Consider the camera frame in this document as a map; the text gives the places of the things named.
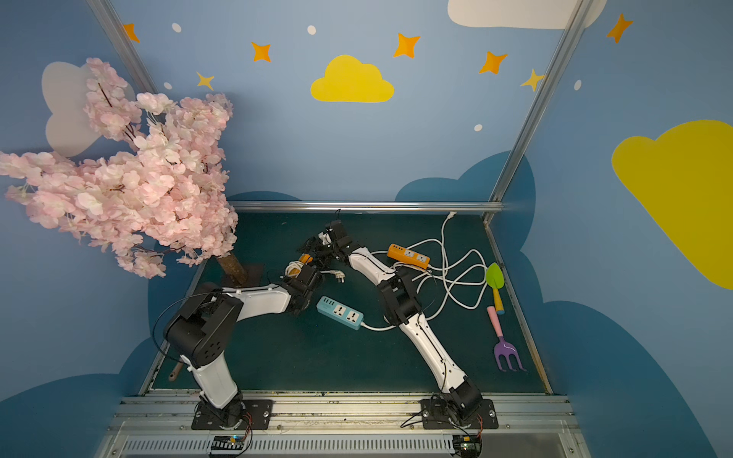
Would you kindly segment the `teal power strip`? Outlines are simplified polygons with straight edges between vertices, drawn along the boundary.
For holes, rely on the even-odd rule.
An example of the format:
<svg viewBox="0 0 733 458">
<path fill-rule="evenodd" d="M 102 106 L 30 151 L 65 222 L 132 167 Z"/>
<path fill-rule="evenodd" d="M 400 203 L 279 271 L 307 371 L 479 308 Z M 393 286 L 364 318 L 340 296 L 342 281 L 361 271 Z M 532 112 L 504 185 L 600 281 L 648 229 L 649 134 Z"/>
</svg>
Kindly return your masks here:
<svg viewBox="0 0 733 458">
<path fill-rule="evenodd" d="M 353 330 L 359 330 L 364 314 L 334 299 L 323 296 L 316 305 L 317 310 L 324 316 L 343 324 Z"/>
</svg>

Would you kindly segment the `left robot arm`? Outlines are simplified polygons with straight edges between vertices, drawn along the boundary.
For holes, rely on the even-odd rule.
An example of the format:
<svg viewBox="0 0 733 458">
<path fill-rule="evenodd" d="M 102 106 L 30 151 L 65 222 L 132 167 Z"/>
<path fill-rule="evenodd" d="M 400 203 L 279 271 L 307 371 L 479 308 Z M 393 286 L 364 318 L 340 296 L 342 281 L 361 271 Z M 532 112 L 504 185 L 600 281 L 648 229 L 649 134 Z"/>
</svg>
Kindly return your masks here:
<svg viewBox="0 0 733 458">
<path fill-rule="evenodd" d="M 206 406 L 224 410 L 240 394 L 224 356 L 236 325 L 259 316 L 305 310 L 323 280 L 319 269 L 306 265 L 299 273 L 265 286 L 219 287 L 208 282 L 184 302 L 164 328 L 163 337 L 192 372 Z"/>
</svg>

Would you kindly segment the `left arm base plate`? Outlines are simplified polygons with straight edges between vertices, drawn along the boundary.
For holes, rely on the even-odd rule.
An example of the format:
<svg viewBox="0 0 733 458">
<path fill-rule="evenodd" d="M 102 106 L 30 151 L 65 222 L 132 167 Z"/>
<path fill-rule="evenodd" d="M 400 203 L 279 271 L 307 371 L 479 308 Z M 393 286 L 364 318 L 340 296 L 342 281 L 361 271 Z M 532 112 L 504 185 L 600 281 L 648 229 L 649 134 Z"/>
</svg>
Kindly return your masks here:
<svg viewBox="0 0 733 458">
<path fill-rule="evenodd" d="M 191 424 L 193 431 L 266 431 L 272 416 L 274 402 L 269 399 L 242 399 L 235 397 L 223 408 L 214 408 L 200 400 Z"/>
</svg>

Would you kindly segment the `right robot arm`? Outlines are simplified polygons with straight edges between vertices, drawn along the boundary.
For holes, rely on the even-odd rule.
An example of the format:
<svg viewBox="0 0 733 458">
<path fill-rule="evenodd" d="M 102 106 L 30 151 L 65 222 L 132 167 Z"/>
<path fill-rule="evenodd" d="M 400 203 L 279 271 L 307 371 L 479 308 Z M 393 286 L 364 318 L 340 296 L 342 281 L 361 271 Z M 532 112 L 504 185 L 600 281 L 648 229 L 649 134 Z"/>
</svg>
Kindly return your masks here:
<svg viewBox="0 0 733 458">
<path fill-rule="evenodd" d="M 325 264 L 341 261 L 374 284 L 381 294 L 387 322 L 410 339 L 435 377 L 447 415 L 458 425 L 469 423 L 482 404 L 481 392 L 431 330 L 408 270 L 378 260 L 347 234 L 339 219 L 310 238 L 303 250 Z"/>
</svg>

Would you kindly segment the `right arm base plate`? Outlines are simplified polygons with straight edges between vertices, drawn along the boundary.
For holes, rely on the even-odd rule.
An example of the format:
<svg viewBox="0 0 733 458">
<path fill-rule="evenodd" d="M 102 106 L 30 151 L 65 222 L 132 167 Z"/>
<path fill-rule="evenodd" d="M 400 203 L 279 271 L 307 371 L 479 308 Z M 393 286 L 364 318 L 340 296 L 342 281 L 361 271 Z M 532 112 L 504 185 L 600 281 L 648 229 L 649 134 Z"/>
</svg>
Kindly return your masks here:
<svg viewBox="0 0 733 458">
<path fill-rule="evenodd" d="M 498 429 L 499 422 L 492 400 L 484 399 L 471 414 L 461 414 L 439 397 L 422 399 L 420 414 L 424 429 Z"/>
</svg>

